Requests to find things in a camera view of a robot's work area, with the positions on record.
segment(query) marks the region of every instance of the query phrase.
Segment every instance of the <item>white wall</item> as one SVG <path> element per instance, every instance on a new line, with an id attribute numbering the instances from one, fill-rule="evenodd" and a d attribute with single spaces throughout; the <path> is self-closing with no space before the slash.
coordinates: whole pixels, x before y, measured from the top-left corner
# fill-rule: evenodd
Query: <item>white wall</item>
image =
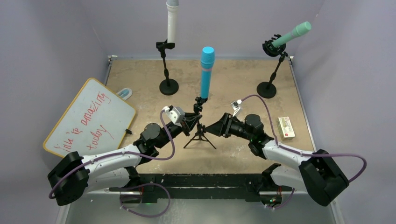
<path id="1" fill-rule="evenodd" d="M 0 0 L 0 223 L 53 224 L 42 143 L 107 57 L 78 1 Z"/>
<path id="2" fill-rule="evenodd" d="M 324 0 L 180 0 L 176 47 L 167 57 L 199 57 L 213 46 L 220 57 L 268 57 L 262 43 L 313 21 Z M 160 57 L 167 38 L 166 0 L 82 0 L 110 55 Z M 288 44 L 294 55 L 301 38 Z"/>
<path id="3" fill-rule="evenodd" d="M 396 220 L 396 1 L 326 0 L 294 58 L 318 148 L 368 168 L 339 196 L 348 224 Z M 336 159 L 348 177 L 358 159 Z"/>

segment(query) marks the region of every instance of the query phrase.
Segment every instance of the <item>round stand base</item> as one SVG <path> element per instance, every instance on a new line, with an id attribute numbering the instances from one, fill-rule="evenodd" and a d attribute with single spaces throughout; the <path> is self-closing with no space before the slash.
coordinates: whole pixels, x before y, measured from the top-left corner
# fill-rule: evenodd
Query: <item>round stand base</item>
<path id="1" fill-rule="evenodd" d="M 170 96 L 179 90 L 179 84 L 174 79 L 169 79 L 170 85 L 166 84 L 166 79 L 160 83 L 160 91 L 163 95 Z"/>
<path id="2" fill-rule="evenodd" d="M 266 99 L 273 98 L 276 95 L 276 87 L 270 84 L 267 89 L 268 82 L 262 82 L 257 86 L 257 93 Z"/>

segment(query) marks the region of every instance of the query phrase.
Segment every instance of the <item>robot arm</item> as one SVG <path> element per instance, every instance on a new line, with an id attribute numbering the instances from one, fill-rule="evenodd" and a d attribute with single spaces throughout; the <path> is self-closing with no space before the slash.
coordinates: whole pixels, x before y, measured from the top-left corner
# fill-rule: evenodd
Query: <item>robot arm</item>
<path id="1" fill-rule="evenodd" d="M 171 122 L 166 125 L 172 138 L 181 132 L 189 136 L 190 131 L 201 119 L 197 113 L 185 113 L 180 107 L 164 107 Z M 150 123 L 140 138 L 124 148 L 97 155 L 80 156 L 78 152 L 67 154 L 48 174 L 57 204 L 62 206 L 79 199 L 84 193 L 109 188 L 124 187 L 134 176 L 134 167 L 151 161 L 167 160 L 156 158 L 170 139 L 165 127 Z"/>
<path id="2" fill-rule="evenodd" d="M 349 185 L 331 157 L 314 157 L 314 154 L 328 154 L 325 150 L 309 152 L 277 143 L 264 132 L 264 125 L 256 114 L 247 115 L 242 122 L 224 113 L 218 122 L 206 127 L 206 131 L 225 138 L 235 135 L 248 140 L 254 155 L 285 165 L 274 164 L 263 172 L 268 175 L 267 182 L 307 192 L 320 205 L 327 206 Z"/>

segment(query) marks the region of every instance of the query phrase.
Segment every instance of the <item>white box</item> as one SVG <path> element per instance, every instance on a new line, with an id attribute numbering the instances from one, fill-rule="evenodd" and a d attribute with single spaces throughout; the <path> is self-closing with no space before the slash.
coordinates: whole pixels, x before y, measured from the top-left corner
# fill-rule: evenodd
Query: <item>white box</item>
<path id="1" fill-rule="evenodd" d="M 278 129 L 283 140 L 292 139 L 296 136 L 289 117 L 278 118 Z"/>

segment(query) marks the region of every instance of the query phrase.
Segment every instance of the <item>black tripod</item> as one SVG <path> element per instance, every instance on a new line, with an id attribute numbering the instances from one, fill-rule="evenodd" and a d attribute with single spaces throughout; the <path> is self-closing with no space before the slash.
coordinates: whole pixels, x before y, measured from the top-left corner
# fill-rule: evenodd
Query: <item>black tripod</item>
<path id="1" fill-rule="evenodd" d="M 206 102 L 206 100 L 202 99 L 201 97 L 196 97 L 195 98 L 196 103 L 194 104 L 194 113 L 196 115 L 199 115 L 200 112 L 202 112 L 202 104 L 204 104 Z M 195 132 L 194 137 L 192 137 L 190 139 L 190 141 L 187 142 L 187 144 L 183 147 L 186 148 L 188 146 L 188 144 L 192 141 L 206 141 L 209 142 L 209 144 L 211 144 L 211 146 L 216 149 L 216 147 L 205 137 L 205 125 L 202 125 L 199 120 L 197 123 L 197 132 Z"/>
<path id="2" fill-rule="evenodd" d="M 163 74 L 165 75 L 165 80 L 163 80 L 160 83 L 160 92 L 163 95 L 173 95 L 179 90 L 179 84 L 177 83 L 176 80 L 169 78 L 169 71 L 166 68 L 166 62 L 165 62 L 165 49 L 174 49 L 175 43 L 168 43 L 168 40 L 165 42 L 157 42 L 156 47 L 158 51 L 161 53 L 161 58 L 163 62 Z"/>
<path id="3" fill-rule="evenodd" d="M 271 56 L 271 57 L 276 57 L 278 55 L 281 56 L 279 58 L 279 62 L 278 62 L 278 65 L 276 66 L 275 71 L 271 74 L 271 77 L 269 78 L 269 82 L 262 82 L 262 83 L 258 84 L 258 86 L 257 86 L 257 93 L 260 96 L 267 98 L 267 99 L 273 98 L 276 95 L 276 87 L 274 86 L 274 84 L 272 84 L 272 82 L 276 78 L 276 72 L 278 71 L 279 66 L 284 61 L 285 57 L 289 56 L 284 51 L 286 48 L 286 44 L 283 44 L 283 45 L 279 46 L 278 48 L 275 48 L 272 45 L 272 41 L 278 39 L 281 36 L 279 34 L 277 34 L 277 35 L 275 35 L 275 37 L 276 38 L 272 37 L 272 40 L 266 41 L 265 43 L 262 44 L 262 49 L 265 51 L 265 53 L 268 56 Z"/>

